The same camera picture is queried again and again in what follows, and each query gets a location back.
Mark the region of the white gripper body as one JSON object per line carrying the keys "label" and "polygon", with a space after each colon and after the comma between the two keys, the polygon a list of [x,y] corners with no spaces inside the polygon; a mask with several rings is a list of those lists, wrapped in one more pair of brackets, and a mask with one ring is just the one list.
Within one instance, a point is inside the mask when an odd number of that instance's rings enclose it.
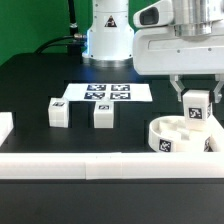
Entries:
{"label": "white gripper body", "polygon": [[140,75],[223,74],[224,26],[195,37],[177,37],[170,26],[141,29],[134,37],[133,63]]}

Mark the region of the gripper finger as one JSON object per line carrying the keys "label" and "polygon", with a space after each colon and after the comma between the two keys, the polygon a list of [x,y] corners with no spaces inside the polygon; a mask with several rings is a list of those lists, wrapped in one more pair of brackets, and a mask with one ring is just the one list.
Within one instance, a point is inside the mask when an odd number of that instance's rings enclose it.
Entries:
{"label": "gripper finger", "polygon": [[215,81],[217,82],[217,85],[210,93],[210,100],[214,103],[219,103],[222,99],[221,90],[224,87],[224,73],[216,74]]}
{"label": "gripper finger", "polygon": [[179,75],[171,75],[170,83],[177,92],[177,99],[179,102],[182,101],[182,91],[184,90],[184,85],[181,82],[181,78]]}

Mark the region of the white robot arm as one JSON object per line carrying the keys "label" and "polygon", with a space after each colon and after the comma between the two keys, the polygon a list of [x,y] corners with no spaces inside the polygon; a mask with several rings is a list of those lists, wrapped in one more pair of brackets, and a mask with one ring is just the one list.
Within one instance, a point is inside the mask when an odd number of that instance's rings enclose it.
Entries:
{"label": "white robot arm", "polygon": [[128,21],[129,0],[92,0],[86,63],[131,62],[140,75],[168,75],[178,93],[182,75],[213,74],[218,103],[224,86],[224,0],[158,0]]}

